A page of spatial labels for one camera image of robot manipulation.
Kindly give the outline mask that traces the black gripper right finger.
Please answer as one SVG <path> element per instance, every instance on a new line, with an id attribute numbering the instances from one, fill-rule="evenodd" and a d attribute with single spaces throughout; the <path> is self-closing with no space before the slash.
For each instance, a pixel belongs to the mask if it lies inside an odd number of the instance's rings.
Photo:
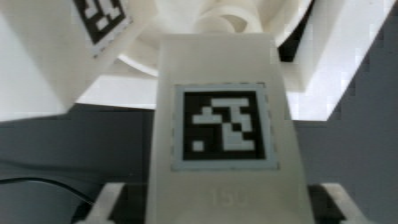
<path id="1" fill-rule="evenodd" d="M 337 183 L 308 185 L 307 192 L 314 224 L 376 224 Z"/>

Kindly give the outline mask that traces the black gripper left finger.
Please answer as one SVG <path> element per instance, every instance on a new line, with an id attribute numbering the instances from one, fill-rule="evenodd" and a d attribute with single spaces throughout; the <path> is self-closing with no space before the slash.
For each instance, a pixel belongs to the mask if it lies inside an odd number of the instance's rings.
<path id="1" fill-rule="evenodd" d="M 106 183 L 76 224 L 145 224 L 147 185 Z"/>

